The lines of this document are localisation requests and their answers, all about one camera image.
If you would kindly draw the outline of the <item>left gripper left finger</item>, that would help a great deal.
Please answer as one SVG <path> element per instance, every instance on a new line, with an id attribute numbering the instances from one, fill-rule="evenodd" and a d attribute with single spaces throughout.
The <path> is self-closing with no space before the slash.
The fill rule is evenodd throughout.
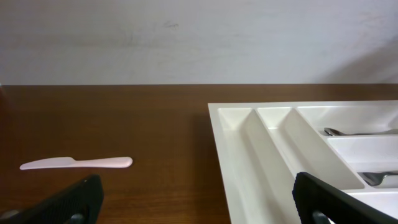
<path id="1" fill-rule="evenodd" d="M 95 224 L 104 200 L 99 175 L 79 180 L 27 210 L 9 213 L 3 224 Z"/>

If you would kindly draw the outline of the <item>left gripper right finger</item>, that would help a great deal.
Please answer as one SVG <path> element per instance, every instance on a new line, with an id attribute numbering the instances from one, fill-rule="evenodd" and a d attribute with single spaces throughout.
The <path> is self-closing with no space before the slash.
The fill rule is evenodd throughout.
<path id="1" fill-rule="evenodd" d="M 302 224 L 397 224 L 397 219 L 307 172 L 296 175 L 292 191 Z"/>

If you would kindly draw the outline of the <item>metal fork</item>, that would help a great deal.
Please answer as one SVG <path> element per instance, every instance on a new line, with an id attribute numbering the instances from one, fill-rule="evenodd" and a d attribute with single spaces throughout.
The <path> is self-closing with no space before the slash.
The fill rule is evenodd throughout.
<path id="1" fill-rule="evenodd" d="M 358 174 L 368 185 L 375 187 L 381 185 L 387 176 L 397 175 L 397 171 L 359 172 Z"/>

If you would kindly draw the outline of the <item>metal tablespoon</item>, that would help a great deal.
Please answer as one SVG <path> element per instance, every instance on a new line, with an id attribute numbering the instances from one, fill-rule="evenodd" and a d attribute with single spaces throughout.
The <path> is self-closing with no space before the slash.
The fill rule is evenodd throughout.
<path id="1" fill-rule="evenodd" d="M 354 134 L 346 134 L 341 131 L 332 128 L 324 128 L 324 132 L 326 132 L 329 136 L 360 136 L 360 135 L 388 135 L 388 134 L 397 134 L 397 129 L 390 129 L 387 131 L 381 132 L 373 132 L 373 133 L 354 133 Z"/>

